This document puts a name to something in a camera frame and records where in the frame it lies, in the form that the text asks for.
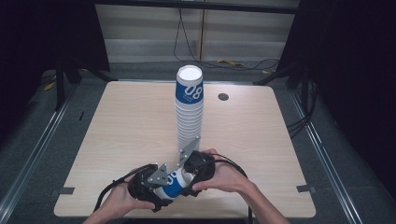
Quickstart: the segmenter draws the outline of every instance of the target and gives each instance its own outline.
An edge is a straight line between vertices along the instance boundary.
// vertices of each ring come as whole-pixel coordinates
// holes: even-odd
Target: table surface
[[[177,168],[175,83],[110,82],[92,118],[54,213],[87,217],[100,192],[133,168],[166,163]],[[274,92],[269,87],[205,84],[200,150],[215,148],[240,165],[286,217],[316,213]],[[229,95],[221,101],[220,93]],[[209,189],[197,198],[179,196],[160,212],[134,210],[127,217],[246,217],[236,193]]]

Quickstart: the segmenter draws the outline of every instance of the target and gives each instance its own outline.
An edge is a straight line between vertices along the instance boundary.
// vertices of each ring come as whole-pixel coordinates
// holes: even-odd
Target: black cable
[[[311,119],[312,114],[314,113],[315,105],[318,97],[318,87],[314,85],[313,81],[311,81],[311,97],[312,97],[312,105],[309,112],[307,112],[307,114],[302,119],[287,126],[288,128],[290,128],[298,124],[295,128],[289,130],[289,133],[292,133],[297,130],[293,135],[290,136],[290,138],[295,137],[305,127],[305,125]]]
[[[178,26],[177,26],[177,35],[176,35],[176,39],[175,39],[175,45],[174,45],[174,56],[176,59],[178,59],[181,62],[195,62],[200,64],[201,66],[205,67],[205,68],[224,68],[224,69],[230,69],[230,70],[234,70],[234,71],[249,71],[249,70],[263,70],[263,69],[269,69],[272,68],[274,66],[276,66],[279,63],[279,59],[265,59],[260,61],[258,64],[256,64],[253,67],[230,67],[230,66],[221,66],[221,65],[217,65],[217,64],[213,64],[213,63],[206,63],[206,62],[201,62],[195,59],[192,51],[191,51],[191,47],[190,47],[190,43],[189,43],[189,39],[187,38],[187,33],[186,33],[186,29],[184,27],[184,22],[183,22],[183,18],[181,15],[181,8],[178,9],[178,13],[179,13],[179,20],[178,20]],[[183,33],[184,33],[184,37],[186,39],[186,43],[187,43],[187,47],[189,49],[190,55],[193,58],[193,60],[181,60],[177,57],[176,55],[176,48],[177,48],[177,40],[178,40],[178,34],[179,34],[179,29],[180,29],[180,24],[183,28]],[[268,67],[264,67],[264,68],[257,68],[259,67],[260,64],[262,64],[263,62],[268,62],[268,61],[276,61],[274,64],[268,66]]]
[[[225,157],[225,156],[223,156],[223,155],[217,154],[217,153],[211,153],[211,154],[209,154],[209,155],[211,155],[211,156],[220,156],[220,157],[222,157],[222,158],[228,160],[229,162],[232,163],[232,166],[233,166],[239,173],[241,173],[241,174],[244,175],[246,178],[248,178],[248,176],[247,176],[247,174],[245,173],[245,171],[242,169],[242,167],[240,167],[238,164],[236,164],[236,162],[230,160],[229,158],[227,158],[227,157]]]
[[[135,170],[132,170],[131,173],[129,173],[128,175],[125,175],[125,176],[121,177],[121,178],[118,179],[118,180],[113,180],[113,183],[109,184],[109,185],[108,185],[104,190],[102,190],[102,192],[100,193],[100,195],[99,195],[99,197],[98,197],[98,201],[96,202],[96,206],[95,206],[95,208],[93,209],[93,212],[96,211],[96,210],[98,210],[98,208],[99,208],[100,205],[102,204],[103,198],[105,197],[105,195],[106,195],[111,189],[113,189],[114,187],[116,187],[116,186],[119,185],[119,184],[125,183],[125,179],[128,178],[129,176],[134,175],[134,174],[137,174],[137,173],[139,173],[140,171],[142,171],[142,170],[144,170],[144,169],[147,169],[147,168],[149,168],[150,166],[153,166],[153,165],[154,165],[154,164],[147,164],[147,165],[141,166],[141,167],[139,167],[139,168],[137,168],[137,169],[135,169]]]
[[[211,164],[211,163],[216,163],[216,162],[223,162],[223,163],[227,163],[229,165],[231,165],[233,168],[235,168],[239,173],[241,173],[244,177],[248,178],[247,174],[245,173],[244,170],[242,170],[242,168],[238,165],[236,165],[235,163],[231,162],[231,161],[227,161],[227,160],[213,160],[213,161],[203,161],[201,163],[198,163],[196,165],[194,165],[194,168],[198,168],[202,165],[207,165],[207,164]]]

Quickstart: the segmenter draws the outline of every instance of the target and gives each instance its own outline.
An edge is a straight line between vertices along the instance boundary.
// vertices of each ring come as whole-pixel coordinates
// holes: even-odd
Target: black stand
[[[75,57],[60,57],[56,64],[56,85],[57,85],[57,105],[55,110],[58,110],[63,104],[65,100],[64,94],[64,75],[67,76],[67,79],[72,84],[78,84],[81,82],[81,75],[79,74],[78,68],[87,69],[92,74],[101,78],[103,81],[118,81],[114,77],[108,77],[103,74],[99,70],[93,68],[89,64],[83,62],[82,60]]]
[[[286,83],[286,86],[290,90],[296,89],[298,84],[300,82],[302,83],[301,98],[303,103],[303,109],[305,113],[308,113],[309,69],[306,63],[292,63],[288,67],[274,72],[271,76],[266,77],[265,79],[253,82],[253,85],[264,86],[275,78],[287,76],[289,76],[289,79]]]

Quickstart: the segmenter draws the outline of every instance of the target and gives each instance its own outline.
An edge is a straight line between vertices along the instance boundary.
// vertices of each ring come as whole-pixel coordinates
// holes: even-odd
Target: wall
[[[298,0],[217,0],[229,4],[297,7]],[[97,5],[111,63],[174,61],[176,8]],[[191,51],[197,59],[259,61],[280,58],[293,15],[182,9]],[[176,55],[191,59],[180,27]]]

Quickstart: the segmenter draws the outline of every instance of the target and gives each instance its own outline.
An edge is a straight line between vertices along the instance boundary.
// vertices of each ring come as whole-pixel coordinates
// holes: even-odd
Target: human hand
[[[154,209],[154,203],[138,201],[129,193],[128,182],[133,177],[134,175],[125,178],[125,183],[114,187],[105,202],[84,223],[106,223],[109,220],[125,216],[133,209]]]
[[[206,154],[219,154],[214,148],[203,151]],[[222,160],[218,155],[213,155],[215,160]],[[240,192],[249,180],[239,173],[230,164],[216,162],[216,172],[209,180],[198,182],[192,186],[193,190],[220,189],[226,192]]]

